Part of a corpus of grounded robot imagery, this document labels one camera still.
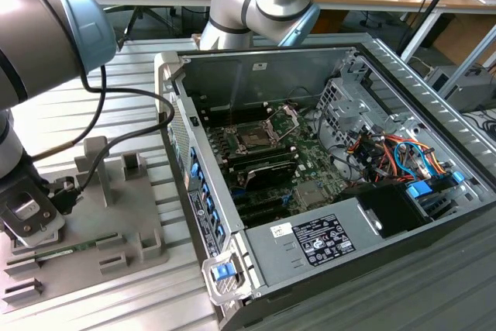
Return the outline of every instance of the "white label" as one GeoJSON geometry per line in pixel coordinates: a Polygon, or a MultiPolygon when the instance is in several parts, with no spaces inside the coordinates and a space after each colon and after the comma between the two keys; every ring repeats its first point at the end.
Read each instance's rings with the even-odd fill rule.
{"type": "Polygon", "coordinates": [[[351,242],[349,240],[347,240],[344,243],[341,243],[341,248],[347,248],[348,246],[351,246],[351,242]]]}
{"type": "Polygon", "coordinates": [[[267,69],[267,62],[259,62],[258,64],[253,64],[253,71],[265,69],[267,69]]]}
{"type": "Polygon", "coordinates": [[[270,231],[272,232],[274,238],[278,238],[279,236],[285,236],[286,234],[293,233],[290,222],[285,222],[284,224],[271,226],[270,231]]]}

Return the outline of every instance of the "metal bracket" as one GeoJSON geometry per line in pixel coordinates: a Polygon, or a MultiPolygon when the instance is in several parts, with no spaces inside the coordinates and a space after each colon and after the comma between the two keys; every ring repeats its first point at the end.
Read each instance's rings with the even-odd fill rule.
{"type": "Polygon", "coordinates": [[[100,273],[108,274],[127,267],[126,254],[124,252],[114,253],[98,261],[100,273]]]}
{"type": "Polygon", "coordinates": [[[30,298],[34,295],[41,295],[41,292],[41,282],[36,278],[30,278],[17,282],[15,286],[6,288],[2,300],[7,304],[12,304],[13,302],[30,298]]]}
{"type": "MultiPolygon", "coordinates": [[[[90,137],[88,139],[84,139],[84,156],[83,157],[75,157],[74,162],[76,163],[77,170],[82,172],[81,174],[76,175],[77,181],[79,184],[84,182],[87,177],[87,173],[93,163],[93,160],[96,158],[98,153],[107,145],[107,138],[105,136],[97,136],[90,137]]],[[[98,164],[97,167],[97,175],[100,180],[100,185],[102,186],[103,197],[105,200],[105,207],[109,207],[114,204],[114,198],[112,197],[112,189],[110,188],[110,180],[109,175],[107,174],[107,170],[105,168],[104,159],[98,164]]]]}
{"type": "Polygon", "coordinates": [[[224,251],[216,257],[211,257],[201,265],[201,272],[207,284],[207,291],[210,300],[214,305],[220,306],[227,302],[246,298],[252,293],[251,283],[247,280],[245,273],[241,269],[237,255],[230,250],[224,251]],[[227,278],[215,282],[212,276],[212,269],[219,265],[233,263],[238,273],[238,285],[232,291],[228,291],[225,281],[234,281],[234,278],[227,278]]]}
{"type": "Polygon", "coordinates": [[[157,229],[153,230],[153,238],[153,244],[146,244],[145,240],[141,240],[141,234],[137,233],[138,255],[141,262],[154,259],[162,254],[162,239],[157,229]]]}

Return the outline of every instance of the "metal frame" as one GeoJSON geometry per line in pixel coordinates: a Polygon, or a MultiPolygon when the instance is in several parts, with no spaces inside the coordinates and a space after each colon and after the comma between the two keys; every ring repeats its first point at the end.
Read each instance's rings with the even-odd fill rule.
{"type": "MultiPolygon", "coordinates": [[[[325,47],[350,47],[350,44],[344,43],[325,47]]],[[[421,118],[423,122],[427,123],[428,127],[438,131],[437,136],[439,139],[442,139],[449,144],[454,144],[451,152],[453,153],[455,159],[459,159],[456,162],[458,165],[463,165],[464,167],[468,166],[471,169],[471,171],[467,174],[478,174],[483,184],[487,185],[491,190],[496,189],[494,175],[487,172],[487,170],[485,170],[481,165],[480,161],[476,159],[473,154],[463,148],[467,145],[467,143],[463,142],[462,144],[460,139],[457,139],[452,133],[450,133],[449,129],[445,128],[446,121],[451,121],[453,117],[456,118],[456,116],[453,115],[449,109],[446,110],[443,108],[446,114],[442,117],[442,119],[439,119],[436,111],[438,108],[430,105],[435,102],[436,104],[443,106],[445,102],[438,99],[437,96],[433,94],[428,87],[426,87],[425,83],[419,84],[419,82],[422,81],[417,75],[409,75],[409,69],[405,67],[405,64],[400,60],[400,58],[394,55],[394,52],[391,50],[385,50],[384,46],[382,46],[378,41],[353,44],[352,47],[357,48],[359,53],[367,56],[367,59],[370,61],[369,66],[373,69],[373,71],[377,75],[384,77],[385,84],[388,85],[393,91],[396,91],[396,93],[402,97],[402,101],[409,108],[415,108],[414,113],[421,118]],[[421,92],[419,90],[423,90],[422,92],[428,91],[432,97],[426,101],[425,96],[421,96],[421,92]],[[432,113],[428,112],[430,106],[434,109],[432,113]],[[420,111],[420,108],[424,107],[429,107],[429,109],[420,111]]],[[[324,46],[316,45],[313,47],[303,48],[319,50],[319,48],[324,48],[324,46]]],[[[292,52],[294,50],[300,50],[301,48],[292,47],[288,49],[288,52],[292,52]]],[[[271,53],[274,50],[276,49],[263,48],[261,50],[255,50],[251,53],[256,53],[258,55],[271,53]]],[[[230,56],[236,55],[238,52],[239,51],[230,50],[218,53],[223,56],[230,56]]],[[[208,58],[209,53],[183,52],[178,53],[178,55],[185,60],[189,60],[190,57],[192,58],[193,56],[195,58],[208,58]]],[[[413,250],[428,246],[442,236],[445,236],[447,233],[455,230],[455,228],[461,226],[466,221],[477,217],[480,212],[492,208],[495,203],[496,202],[492,202],[487,205],[483,205],[478,208],[477,211],[469,210],[460,213],[458,216],[450,216],[435,226],[431,226],[424,231],[417,232],[415,236],[407,236],[402,239],[401,242],[397,242],[397,250],[394,247],[381,247],[381,249],[374,254],[357,258],[353,264],[346,260],[343,262],[342,266],[335,267],[332,270],[327,271],[322,269],[322,272],[311,278],[306,277],[306,274],[302,274],[301,278],[298,279],[298,282],[294,284],[285,283],[284,285],[286,287],[276,284],[271,286],[272,288],[270,290],[267,290],[267,288],[259,288],[256,293],[256,297],[260,297],[260,299],[257,299],[253,302],[253,304],[250,304],[247,307],[242,307],[241,309],[236,308],[237,310],[233,310],[229,315],[226,314],[226,319],[222,320],[221,326],[225,327],[225,330],[239,329],[239,327],[245,326],[247,323],[256,322],[258,319],[262,319],[272,312],[280,312],[288,307],[292,307],[307,297],[318,294],[323,288],[332,288],[337,286],[342,283],[341,281],[344,278],[350,280],[355,276],[362,275],[370,270],[373,270],[374,268],[377,268],[378,266],[384,265],[391,259],[391,256],[398,258],[404,256],[405,254],[411,253],[413,250]],[[285,296],[289,291],[291,291],[291,296],[285,296]]]]}
{"type": "Polygon", "coordinates": [[[474,48],[472,53],[467,57],[467,59],[456,69],[454,74],[449,78],[443,89],[439,92],[440,95],[446,95],[451,88],[456,84],[458,79],[463,77],[467,71],[474,65],[474,62],[489,48],[492,43],[496,40],[496,26],[493,26],[491,31],[481,40],[481,42],[474,48]]]}
{"type": "MultiPolygon", "coordinates": [[[[155,6],[210,6],[210,0],[96,0],[102,5],[155,5],[155,6]]],[[[348,11],[378,11],[378,12],[417,12],[419,6],[412,4],[406,5],[371,5],[371,4],[350,4],[350,3],[334,3],[334,2],[318,2],[317,4],[321,9],[335,9],[335,10],[348,10],[348,11]]],[[[405,52],[401,55],[401,59],[408,62],[413,56],[415,51],[419,48],[422,41],[427,34],[432,30],[437,20],[443,13],[466,13],[466,14],[483,14],[495,15],[496,8],[449,8],[440,5],[436,8],[431,15],[427,18],[422,28],[415,34],[410,44],[406,47],[405,52]]]]}

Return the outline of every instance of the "wire bundle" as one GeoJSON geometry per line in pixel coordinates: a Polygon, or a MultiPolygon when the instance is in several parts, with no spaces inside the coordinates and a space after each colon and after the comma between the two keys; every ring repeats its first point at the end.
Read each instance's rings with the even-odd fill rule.
{"type": "Polygon", "coordinates": [[[434,150],[430,149],[424,143],[420,143],[415,139],[405,139],[396,135],[384,135],[383,140],[377,142],[372,140],[372,137],[374,136],[377,135],[362,134],[346,151],[349,156],[355,155],[355,157],[359,157],[360,152],[362,151],[359,149],[360,144],[364,145],[365,143],[368,143],[369,146],[373,145],[374,148],[383,151],[382,156],[379,156],[378,158],[376,156],[375,160],[370,160],[369,164],[365,165],[366,168],[369,168],[369,181],[374,179],[374,182],[379,182],[385,178],[394,178],[401,182],[408,182],[424,178],[422,173],[417,173],[412,170],[412,168],[416,166],[416,162],[413,158],[414,151],[422,158],[425,168],[432,176],[440,176],[446,173],[436,159],[434,150]],[[375,177],[371,178],[370,172],[375,172],[375,177]]]}

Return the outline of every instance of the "orange wire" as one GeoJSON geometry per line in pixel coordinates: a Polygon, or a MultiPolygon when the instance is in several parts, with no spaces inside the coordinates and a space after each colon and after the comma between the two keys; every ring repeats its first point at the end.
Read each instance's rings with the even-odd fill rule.
{"type": "Polygon", "coordinates": [[[394,162],[393,157],[391,156],[391,152],[389,151],[388,147],[386,146],[386,142],[383,141],[382,144],[384,145],[384,152],[387,155],[387,158],[389,158],[389,162],[391,163],[393,167],[393,175],[398,176],[398,169],[396,168],[396,162],[394,162]]]}
{"type": "MultiPolygon", "coordinates": [[[[400,142],[403,142],[403,141],[408,141],[410,143],[414,143],[415,145],[419,145],[420,147],[423,147],[424,149],[429,149],[429,147],[427,145],[425,145],[424,143],[420,143],[419,141],[414,140],[414,139],[403,139],[402,137],[396,136],[396,135],[389,135],[389,136],[386,136],[386,138],[389,139],[389,140],[393,140],[393,141],[395,141],[397,143],[400,143],[400,142]]],[[[436,156],[434,155],[434,153],[431,153],[431,154],[428,154],[428,155],[432,155],[432,157],[431,157],[431,161],[432,162],[431,163],[432,163],[432,166],[434,167],[434,169],[436,169],[436,171],[438,171],[441,174],[445,174],[446,172],[443,170],[443,168],[439,164],[439,162],[436,159],[436,156]]]]}

